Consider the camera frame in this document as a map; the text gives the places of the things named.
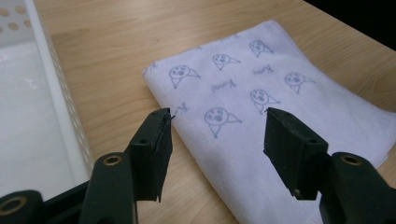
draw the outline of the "cartoon bird print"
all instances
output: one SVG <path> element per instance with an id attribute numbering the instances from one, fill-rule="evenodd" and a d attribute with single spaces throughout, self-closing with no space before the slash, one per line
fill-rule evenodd
<path id="1" fill-rule="evenodd" d="M 294 90 L 296 93 L 300 93 L 300 88 L 305 82 L 312 82 L 315 83 L 310 78 L 307 78 L 303 75 L 300 75 L 298 73 L 292 72 L 289 73 L 285 76 L 285 82 L 288 84 L 292 90 Z"/>
<path id="2" fill-rule="evenodd" d="M 185 77 L 198 77 L 201 78 L 195 70 L 189 68 L 186 65 L 179 65 L 176 67 L 173 67 L 169 71 L 169 76 L 172 79 L 172 83 L 174 85 L 174 88 L 176 89 L 178 84 L 181 82 L 181 80 Z"/>
<path id="3" fill-rule="evenodd" d="M 254 90 L 250 92 L 250 98 L 253 101 L 260 114 L 265 111 L 265 106 L 268 104 L 280 104 L 280 102 L 270 96 L 264 90 Z"/>
<path id="4" fill-rule="evenodd" d="M 258 58 L 261 53 L 267 52 L 267 53 L 274 53 L 268 46 L 264 45 L 262 41 L 260 40 L 255 40 L 252 41 L 248 44 L 250 49 L 253 51 L 254 55 Z"/>
<path id="5" fill-rule="evenodd" d="M 218 134 L 223 125 L 236 122 L 242 123 L 235 115 L 228 113 L 221 107 L 215 107 L 207 111 L 205 114 L 205 121 L 209 124 L 209 128 L 215 138 L 218 138 Z"/>
<path id="6" fill-rule="evenodd" d="M 217 54 L 212 58 L 213 62 L 215 63 L 216 67 L 221 71 L 223 67 L 228 63 L 241 63 L 235 58 L 231 58 L 225 54 Z"/>

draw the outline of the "table surface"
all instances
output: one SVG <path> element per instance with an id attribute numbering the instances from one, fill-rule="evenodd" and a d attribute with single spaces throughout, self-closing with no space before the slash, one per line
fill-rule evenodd
<path id="1" fill-rule="evenodd" d="M 302 0 L 36 0 L 95 159 L 123 151 L 159 108 L 152 62 L 278 21 L 309 60 L 348 90 L 396 112 L 396 53 Z M 140 223 L 236 223 L 173 130 L 163 201 L 138 202 Z M 396 146 L 379 172 L 396 188 Z"/>

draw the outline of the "white plastic basket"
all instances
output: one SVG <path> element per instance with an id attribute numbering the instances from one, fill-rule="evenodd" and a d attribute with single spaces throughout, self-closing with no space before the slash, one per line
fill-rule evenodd
<path id="1" fill-rule="evenodd" d="M 92 154 L 55 48 L 27 0 L 0 0 L 0 197 L 87 181 Z"/>

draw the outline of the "white towel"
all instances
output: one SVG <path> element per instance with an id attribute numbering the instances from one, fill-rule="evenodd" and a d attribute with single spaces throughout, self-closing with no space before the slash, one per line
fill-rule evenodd
<path id="1" fill-rule="evenodd" d="M 241 223 L 318 223 L 318 200 L 290 196 L 262 153 L 267 107 L 378 166 L 396 114 L 347 91 L 309 62 L 275 21 L 153 63 L 144 79 L 221 199 Z"/>

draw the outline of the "brass insert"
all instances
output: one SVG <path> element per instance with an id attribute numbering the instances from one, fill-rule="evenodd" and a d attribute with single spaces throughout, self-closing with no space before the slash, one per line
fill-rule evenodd
<path id="1" fill-rule="evenodd" d="M 103 164 L 110 166 L 110 165 L 117 165 L 122 162 L 121 156 L 109 156 L 103 160 Z"/>
<path id="2" fill-rule="evenodd" d="M 351 155 L 342 156 L 341 157 L 341 161 L 343 161 L 345 163 L 348 163 L 349 165 L 356 165 L 356 166 L 359 166 L 359 165 L 363 164 L 363 162 L 361 162 L 360 159 L 358 159 L 358 158 L 356 158 L 354 156 L 351 156 Z"/>
<path id="3" fill-rule="evenodd" d="M 14 212 L 17 212 L 23 208 L 27 203 L 27 198 L 24 196 L 16 196 L 6 200 L 0 204 L 0 217 L 7 216 Z"/>

